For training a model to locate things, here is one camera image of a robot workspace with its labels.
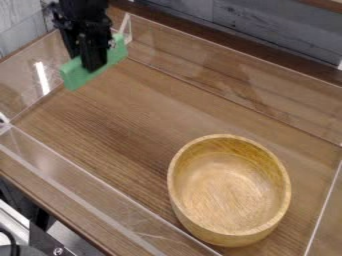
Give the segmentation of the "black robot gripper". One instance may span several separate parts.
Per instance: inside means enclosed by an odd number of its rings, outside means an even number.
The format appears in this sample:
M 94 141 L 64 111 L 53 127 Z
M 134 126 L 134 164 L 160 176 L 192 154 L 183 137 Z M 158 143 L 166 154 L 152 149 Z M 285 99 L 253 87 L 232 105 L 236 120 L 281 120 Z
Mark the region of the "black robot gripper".
M 56 0 L 49 3 L 52 22 L 61 31 L 69 57 L 74 58 L 80 52 L 81 65 L 88 72 L 106 64 L 112 25 L 106 9 L 108 0 Z

